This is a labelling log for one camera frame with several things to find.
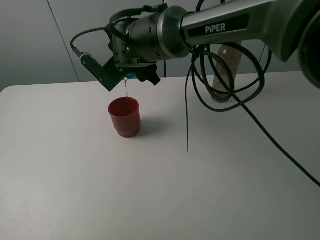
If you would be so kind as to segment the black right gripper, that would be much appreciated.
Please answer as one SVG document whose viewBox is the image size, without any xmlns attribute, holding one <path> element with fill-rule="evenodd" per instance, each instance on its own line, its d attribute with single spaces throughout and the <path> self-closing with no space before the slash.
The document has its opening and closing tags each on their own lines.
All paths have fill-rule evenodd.
<svg viewBox="0 0 320 240">
<path fill-rule="evenodd" d="M 127 75 L 134 73 L 136 69 L 136 78 L 140 82 L 150 82 L 156 86 L 161 79 L 157 74 L 157 62 L 146 61 L 140 57 L 135 56 L 114 56 L 114 65 L 118 73 Z"/>
</svg>

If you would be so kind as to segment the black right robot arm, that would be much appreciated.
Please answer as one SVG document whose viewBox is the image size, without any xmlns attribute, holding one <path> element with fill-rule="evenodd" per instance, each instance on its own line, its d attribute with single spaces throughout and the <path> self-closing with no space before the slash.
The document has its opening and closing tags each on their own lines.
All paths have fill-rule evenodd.
<svg viewBox="0 0 320 240">
<path fill-rule="evenodd" d="M 200 45 L 260 40 L 320 85 L 320 3 L 317 0 L 232 0 L 197 12 L 161 4 L 122 10 L 110 18 L 112 52 L 121 68 L 184 58 Z"/>
</svg>

